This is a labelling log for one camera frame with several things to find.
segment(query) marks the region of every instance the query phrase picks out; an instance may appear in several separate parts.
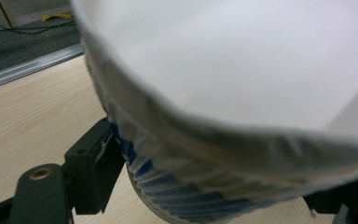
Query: blue and white pattern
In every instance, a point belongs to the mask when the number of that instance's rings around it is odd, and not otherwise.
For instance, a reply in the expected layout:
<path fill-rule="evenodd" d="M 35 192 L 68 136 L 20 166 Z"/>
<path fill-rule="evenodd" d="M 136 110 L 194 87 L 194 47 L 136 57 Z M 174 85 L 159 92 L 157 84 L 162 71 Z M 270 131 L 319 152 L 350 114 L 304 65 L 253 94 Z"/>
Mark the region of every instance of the blue and white pattern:
<path fill-rule="evenodd" d="M 225 223 L 243 213 L 273 204 L 230 200 L 219 190 L 204 191 L 196 182 L 186 183 L 170 172 L 158 170 L 152 158 L 139 156 L 133 143 L 120 136 L 117 125 L 112 125 L 112 129 L 138 195 L 152 211 L 171 223 Z"/>

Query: black plastic bracket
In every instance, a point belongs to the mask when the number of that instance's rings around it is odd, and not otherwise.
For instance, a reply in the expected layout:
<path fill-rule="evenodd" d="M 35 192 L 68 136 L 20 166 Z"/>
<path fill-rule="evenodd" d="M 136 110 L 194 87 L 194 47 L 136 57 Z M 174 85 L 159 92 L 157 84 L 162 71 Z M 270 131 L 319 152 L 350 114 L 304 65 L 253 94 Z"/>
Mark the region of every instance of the black plastic bracket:
<path fill-rule="evenodd" d="M 14 198 L 0 203 L 0 224 L 73 223 L 104 211 L 124 165 L 111 125 L 101 119 L 66 153 L 65 164 L 24 173 Z"/>

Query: wooden floor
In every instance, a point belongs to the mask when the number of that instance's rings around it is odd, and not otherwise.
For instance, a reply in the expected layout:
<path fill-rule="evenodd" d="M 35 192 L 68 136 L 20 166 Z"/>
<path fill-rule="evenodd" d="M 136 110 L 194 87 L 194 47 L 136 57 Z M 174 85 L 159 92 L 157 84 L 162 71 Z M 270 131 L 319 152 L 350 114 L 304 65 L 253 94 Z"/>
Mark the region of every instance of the wooden floor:
<path fill-rule="evenodd" d="M 0 202 L 12 197 L 17 179 L 44 163 L 63 163 L 63 154 L 104 117 L 84 57 L 0 87 Z M 331 215 L 312 214 L 303 200 L 276 204 L 231 223 L 327 224 Z M 137 198 L 122 172 L 105 214 L 76 216 L 75 223 L 166 223 Z"/>

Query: blue striped fabric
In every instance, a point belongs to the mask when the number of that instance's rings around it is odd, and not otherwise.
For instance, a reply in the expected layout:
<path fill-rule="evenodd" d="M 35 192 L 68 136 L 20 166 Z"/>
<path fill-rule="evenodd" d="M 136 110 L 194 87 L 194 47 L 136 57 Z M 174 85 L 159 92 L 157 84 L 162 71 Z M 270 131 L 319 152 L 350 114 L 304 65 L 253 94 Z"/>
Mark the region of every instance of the blue striped fabric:
<path fill-rule="evenodd" d="M 139 196 L 143 197 L 144 202 L 154 205 L 154 212 L 158 213 L 158 209 L 168 212 L 172 216 L 170 222 L 177 220 L 177 223 L 212 223 L 230 220 L 246 211 L 273 204 L 253 203 L 246 199 L 228 200 L 218 191 L 202 192 L 194 183 L 183 183 L 168 172 L 157 171 L 151 159 L 146 160 L 138 169 L 132 170 L 131 166 L 139 158 L 136 149 L 132 142 L 121 138 L 117 125 L 113 124 L 112 129 L 129 165 L 132 181 L 136 184 L 134 187 L 142 192 Z"/>

